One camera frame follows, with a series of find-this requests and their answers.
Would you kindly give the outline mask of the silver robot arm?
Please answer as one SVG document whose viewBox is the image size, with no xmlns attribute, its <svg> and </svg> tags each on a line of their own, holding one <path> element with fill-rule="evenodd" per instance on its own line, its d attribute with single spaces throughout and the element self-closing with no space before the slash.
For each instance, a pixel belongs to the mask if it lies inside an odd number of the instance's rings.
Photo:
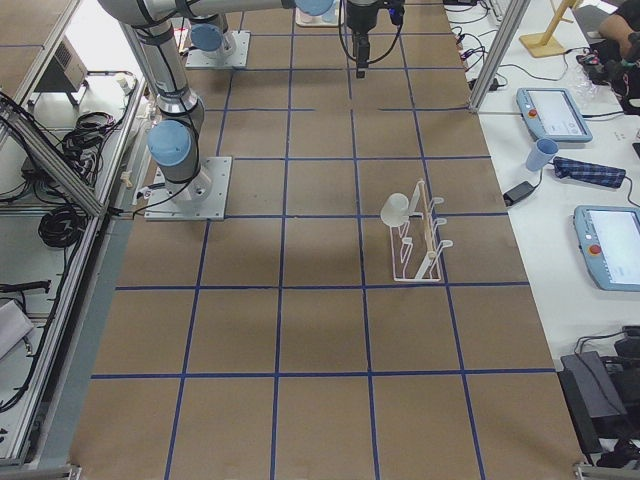
<svg viewBox="0 0 640 480">
<path fill-rule="evenodd" d="M 370 58 L 369 32 L 377 25 L 378 13 L 387 10 L 398 30 L 402 29 L 404 15 L 404 4 L 392 1 L 224 1 L 210 14 L 197 11 L 195 7 L 198 4 L 197 1 L 187 2 L 183 14 L 191 24 L 192 47 L 216 60 L 220 68 L 237 66 L 228 59 L 237 57 L 246 49 L 239 46 L 237 41 L 249 37 L 247 31 L 229 28 L 227 13 L 282 7 L 296 10 L 311 26 L 327 24 L 336 27 L 341 48 L 347 58 L 355 63 L 358 79 L 365 76 L 370 65 L 386 57 Z"/>
<path fill-rule="evenodd" d="M 165 198 L 147 205 L 148 213 L 184 219 L 216 217 L 205 200 L 213 187 L 199 152 L 204 104 L 191 89 L 175 42 L 171 19 L 179 16 L 210 29 L 198 46 L 223 51 L 230 12 L 298 8 L 311 16 L 328 11 L 331 1 L 102 1 L 101 7 L 130 27 L 141 50 L 137 61 L 150 72 L 161 121 L 147 136 L 149 152 L 164 176 Z"/>
</svg>

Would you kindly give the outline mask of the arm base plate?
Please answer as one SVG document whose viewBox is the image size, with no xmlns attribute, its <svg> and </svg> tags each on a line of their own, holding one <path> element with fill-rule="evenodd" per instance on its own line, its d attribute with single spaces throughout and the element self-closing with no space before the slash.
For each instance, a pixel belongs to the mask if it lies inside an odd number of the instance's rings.
<svg viewBox="0 0 640 480">
<path fill-rule="evenodd" d="M 207 157 L 200 160 L 200 172 L 185 189 L 167 183 L 159 167 L 156 182 L 163 186 L 151 191 L 151 206 L 143 211 L 149 221 L 222 221 L 231 177 L 231 157 Z"/>
<path fill-rule="evenodd" d="M 228 30 L 226 33 L 210 25 L 196 25 L 191 31 L 192 49 L 188 69 L 245 69 L 247 66 L 250 32 Z"/>
</svg>

